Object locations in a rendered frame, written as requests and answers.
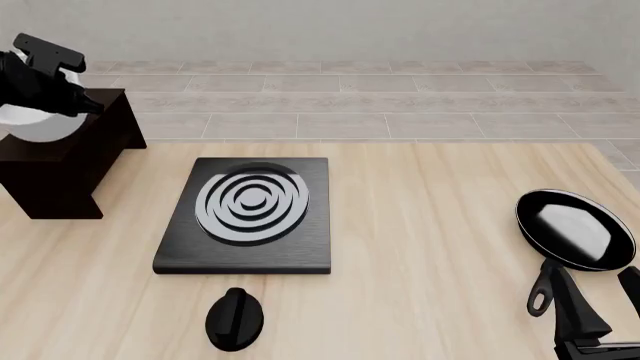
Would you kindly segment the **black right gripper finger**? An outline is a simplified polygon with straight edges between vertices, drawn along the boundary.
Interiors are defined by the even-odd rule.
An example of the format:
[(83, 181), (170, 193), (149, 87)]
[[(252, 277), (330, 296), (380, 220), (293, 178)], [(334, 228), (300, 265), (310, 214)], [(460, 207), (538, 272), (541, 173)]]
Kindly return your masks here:
[(640, 269), (635, 266), (628, 266), (617, 277), (640, 318)]
[(555, 303), (556, 340), (598, 340), (611, 326), (584, 298), (569, 272), (551, 261), (551, 288)]

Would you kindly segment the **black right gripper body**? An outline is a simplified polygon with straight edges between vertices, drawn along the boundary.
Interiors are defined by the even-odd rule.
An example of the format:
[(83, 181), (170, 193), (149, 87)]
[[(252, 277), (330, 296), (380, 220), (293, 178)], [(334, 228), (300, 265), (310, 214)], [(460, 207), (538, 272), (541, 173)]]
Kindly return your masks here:
[(568, 330), (555, 332), (558, 360), (640, 360), (640, 341), (600, 341), (609, 331)]

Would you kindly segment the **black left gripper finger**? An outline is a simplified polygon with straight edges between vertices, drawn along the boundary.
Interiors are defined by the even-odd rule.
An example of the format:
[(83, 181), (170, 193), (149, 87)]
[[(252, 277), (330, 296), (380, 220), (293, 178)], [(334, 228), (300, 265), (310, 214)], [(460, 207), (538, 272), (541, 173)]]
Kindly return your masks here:
[(67, 84), (59, 92), (58, 113), (77, 116), (80, 113), (101, 114), (104, 105), (87, 95), (86, 89), (77, 84)]

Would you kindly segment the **white bowl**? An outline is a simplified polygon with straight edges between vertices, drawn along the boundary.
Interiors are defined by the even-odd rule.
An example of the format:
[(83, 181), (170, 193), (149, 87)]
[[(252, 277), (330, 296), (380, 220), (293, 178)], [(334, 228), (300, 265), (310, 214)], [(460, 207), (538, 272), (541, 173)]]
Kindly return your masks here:
[[(27, 56), (21, 50), (8, 52), (16, 53), (26, 64)], [(63, 68), (59, 72), (64, 74), (70, 83), (81, 86), (77, 73)], [(83, 125), (86, 116), (87, 113), (65, 116), (9, 104), (0, 106), (0, 125), (6, 126), (10, 135), (32, 143), (49, 143), (68, 137)]]

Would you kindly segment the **dark wooden cabinet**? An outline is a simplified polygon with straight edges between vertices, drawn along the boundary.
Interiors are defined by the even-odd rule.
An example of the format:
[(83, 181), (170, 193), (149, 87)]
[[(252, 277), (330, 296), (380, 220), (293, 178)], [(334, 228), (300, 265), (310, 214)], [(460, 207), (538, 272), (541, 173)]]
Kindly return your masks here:
[(0, 140), (0, 185), (32, 219), (100, 219), (92, 197), (124, 149), (145, 149), (124, 89), (89, 89), (105, 106), (61, 140)]

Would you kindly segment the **small black plate on stalk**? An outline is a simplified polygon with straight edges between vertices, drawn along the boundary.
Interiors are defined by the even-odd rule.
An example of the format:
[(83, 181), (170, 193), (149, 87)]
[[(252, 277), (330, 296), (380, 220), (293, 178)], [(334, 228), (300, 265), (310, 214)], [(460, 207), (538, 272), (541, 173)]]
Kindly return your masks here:
[(26, 64), (30, 68), (50, 77), (56, 77), (61, 68), (77, 74), (86, 71), (85, 56), (82, 53), (58, 44), (19, 33), (13, 46), (27, 56)]

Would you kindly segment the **black frying pan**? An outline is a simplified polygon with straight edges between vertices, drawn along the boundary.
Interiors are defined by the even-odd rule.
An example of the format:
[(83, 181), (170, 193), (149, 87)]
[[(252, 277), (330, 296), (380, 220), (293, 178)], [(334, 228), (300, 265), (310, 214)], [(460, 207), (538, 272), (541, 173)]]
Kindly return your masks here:
[(517, 201), (515, 216), (524, 239), (545, 257), (527, 300), (533, 317), (544, 314), (553, 300), (554, 269), (607, 272), (628, 266), (636, 256), (637, 245), (626, 224), (580, 194), (529, 191)]

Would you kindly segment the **black stove plate with rings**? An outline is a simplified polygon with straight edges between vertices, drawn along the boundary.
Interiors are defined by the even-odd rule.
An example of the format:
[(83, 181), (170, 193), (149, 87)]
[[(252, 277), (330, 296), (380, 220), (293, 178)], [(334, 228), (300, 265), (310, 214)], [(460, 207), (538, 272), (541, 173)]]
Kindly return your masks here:
[(331, 272), (327, 158), (197, 158), (158, 275)]

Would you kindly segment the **round black stove knob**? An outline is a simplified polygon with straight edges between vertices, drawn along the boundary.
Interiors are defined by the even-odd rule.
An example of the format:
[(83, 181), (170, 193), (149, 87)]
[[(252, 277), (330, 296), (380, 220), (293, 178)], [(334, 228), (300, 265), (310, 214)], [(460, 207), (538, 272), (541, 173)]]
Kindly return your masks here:
[(232, 287), (208, 311), (205, 332), (218, 350), (237, 352), (253, 344), (262, 332), (260, 302), (243, 288)]

